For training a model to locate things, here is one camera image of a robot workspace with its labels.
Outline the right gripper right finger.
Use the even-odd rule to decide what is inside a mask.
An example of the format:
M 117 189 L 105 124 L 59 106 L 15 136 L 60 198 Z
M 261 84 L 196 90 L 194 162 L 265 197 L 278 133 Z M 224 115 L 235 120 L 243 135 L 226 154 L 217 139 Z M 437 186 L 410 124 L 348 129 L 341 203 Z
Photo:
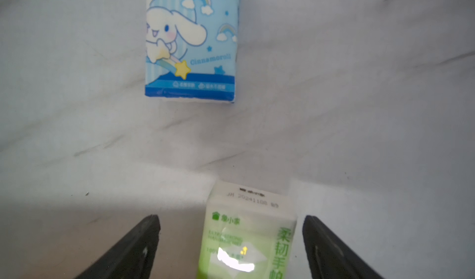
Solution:
M 303 240 L 313 279 L 382 279 L 315 216 L 305 217 Z

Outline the green tissue pack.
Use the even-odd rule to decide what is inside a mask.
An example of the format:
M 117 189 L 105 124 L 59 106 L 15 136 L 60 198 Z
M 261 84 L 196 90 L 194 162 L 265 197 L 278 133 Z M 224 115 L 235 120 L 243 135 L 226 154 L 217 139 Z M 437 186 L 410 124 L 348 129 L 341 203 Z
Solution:
M 297 221 L 288 196 L 217 181 L 207 199 L 197 277 L 285 279 Z

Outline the light blue tissue pack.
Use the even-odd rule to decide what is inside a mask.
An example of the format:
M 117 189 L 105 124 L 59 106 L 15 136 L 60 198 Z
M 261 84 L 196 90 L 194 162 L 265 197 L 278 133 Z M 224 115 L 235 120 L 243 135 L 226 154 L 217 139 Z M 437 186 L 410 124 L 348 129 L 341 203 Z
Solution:
M 240 0 L 146 0 L 145 95 L 233 103 Z

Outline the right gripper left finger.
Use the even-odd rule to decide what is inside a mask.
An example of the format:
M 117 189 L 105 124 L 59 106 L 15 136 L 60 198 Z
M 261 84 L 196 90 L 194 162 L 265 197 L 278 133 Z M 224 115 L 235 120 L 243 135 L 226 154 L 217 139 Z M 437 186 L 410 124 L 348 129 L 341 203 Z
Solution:
M 149 215 L 136 224 L 78 279 L 148 279 L 159 243 L 160 219 Z

